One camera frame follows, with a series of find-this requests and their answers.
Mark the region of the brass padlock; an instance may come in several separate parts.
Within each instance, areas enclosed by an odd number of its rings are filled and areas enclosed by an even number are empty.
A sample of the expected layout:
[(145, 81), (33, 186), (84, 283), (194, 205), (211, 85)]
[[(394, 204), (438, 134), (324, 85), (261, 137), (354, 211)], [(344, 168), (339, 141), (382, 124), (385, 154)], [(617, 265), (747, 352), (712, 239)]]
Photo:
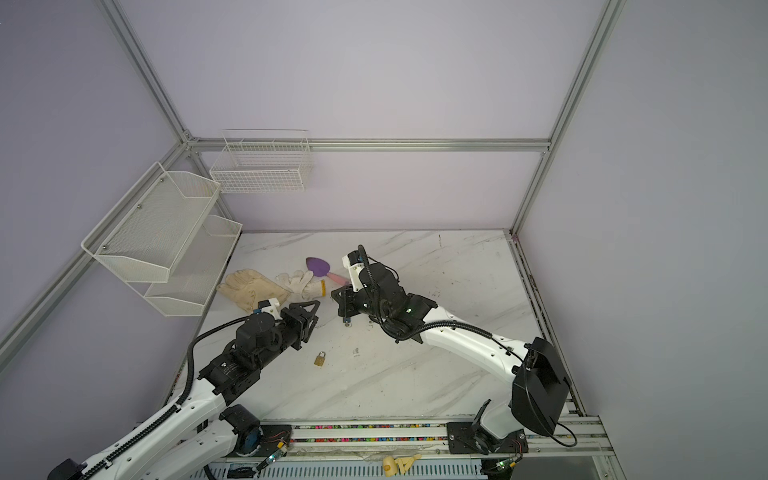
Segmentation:
[(314, 360), (314, 365), (318, 367), (322, 367), (326, 360), (326, 353), (324, 351), (321, 351), (318, 353)]

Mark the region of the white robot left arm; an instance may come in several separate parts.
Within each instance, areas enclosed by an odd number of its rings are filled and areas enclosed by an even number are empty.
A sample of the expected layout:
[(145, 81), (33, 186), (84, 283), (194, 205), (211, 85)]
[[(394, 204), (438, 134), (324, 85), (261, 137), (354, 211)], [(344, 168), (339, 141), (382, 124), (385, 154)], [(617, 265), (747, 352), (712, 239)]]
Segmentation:
[(51, 479), (183, 479), (230, 454), (271, 455), (291, 432), (271, 436), (238, 398), (289, 349), (300, 350), (317, 324), (317, 300), (263, 301), (231, 321), (236, 333), (199, 372), (189, 370), (179, 396), (133, 431), (88, 459), (66, 459)]

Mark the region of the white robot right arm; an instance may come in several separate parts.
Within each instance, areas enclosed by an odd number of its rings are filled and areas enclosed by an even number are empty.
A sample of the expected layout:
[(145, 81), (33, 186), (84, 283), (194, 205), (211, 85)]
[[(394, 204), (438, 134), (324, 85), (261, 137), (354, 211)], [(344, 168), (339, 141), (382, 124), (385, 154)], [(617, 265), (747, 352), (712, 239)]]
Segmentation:
[(349, 284), (331, 294), (342, 318), (367, 316), (396, 343), (414, 341), (441, 348), (502, 381), (507, 403), (486, 400), (471, 425), (473, 450), (496, 451), (512, 434), (533, 432), (555, 440), (571, 378), (556, 347), (503, 337), (465, 322), (434, 300), (407, 292), (397, 272), (371, 259), (363, 246), (343, 257)]

